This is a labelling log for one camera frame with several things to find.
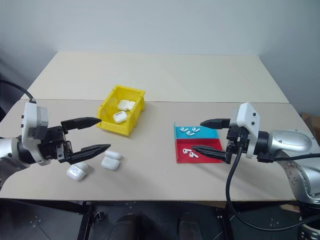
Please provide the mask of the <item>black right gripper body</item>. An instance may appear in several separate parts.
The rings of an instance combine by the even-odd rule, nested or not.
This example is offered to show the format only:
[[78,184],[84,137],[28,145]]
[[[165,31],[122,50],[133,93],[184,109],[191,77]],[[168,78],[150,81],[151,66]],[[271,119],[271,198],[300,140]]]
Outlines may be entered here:
[[242,153],[247,153],[249,146],[249,131],[245,127],[230,126],[226,135],[228,140],[226,154],[237,154],[238,148],[242,147]]

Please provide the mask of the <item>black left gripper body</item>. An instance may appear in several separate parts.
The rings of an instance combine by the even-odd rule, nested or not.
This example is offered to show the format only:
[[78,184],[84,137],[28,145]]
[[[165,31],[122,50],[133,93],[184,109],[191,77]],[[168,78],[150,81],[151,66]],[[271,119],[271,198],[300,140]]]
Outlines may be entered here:
[[41,143],[38,145],[41,155],[46,160],[69,162],[73,153],[72,144],[66,140],[68,131],[62,126],[50,127]]

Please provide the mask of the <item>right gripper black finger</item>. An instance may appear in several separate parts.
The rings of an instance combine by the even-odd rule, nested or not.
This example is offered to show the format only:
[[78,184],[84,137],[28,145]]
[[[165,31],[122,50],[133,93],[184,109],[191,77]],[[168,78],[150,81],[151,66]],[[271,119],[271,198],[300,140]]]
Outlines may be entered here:
[[231,163],[232,153],[229,154],[225,151],[216,150],[213,147],[206,145],[193,145],[191,148],[197,153],[204,155],[208,158],[218,159],[225,162],[226,164]]
[[216,130],[228,129],[230,126],[230,121],[230,118],[214,118],[201,122],[200,126]]

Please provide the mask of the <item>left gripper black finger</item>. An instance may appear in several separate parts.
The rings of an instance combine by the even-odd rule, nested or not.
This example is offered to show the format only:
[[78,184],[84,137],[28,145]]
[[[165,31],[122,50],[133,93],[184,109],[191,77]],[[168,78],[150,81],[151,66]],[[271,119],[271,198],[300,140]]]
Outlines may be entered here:
[[104,153],[110,147],[111,144],[96,144],[84,147],[78,152],[68,154],[65,161],[68,163],[80,163]]
[[61,121],[60,124],[64,134],[67,134],[69,130],[86,129],[100,123],[101,121],[102,121],[101,119],[95,118],[95,117],[80,117],[80,118]]

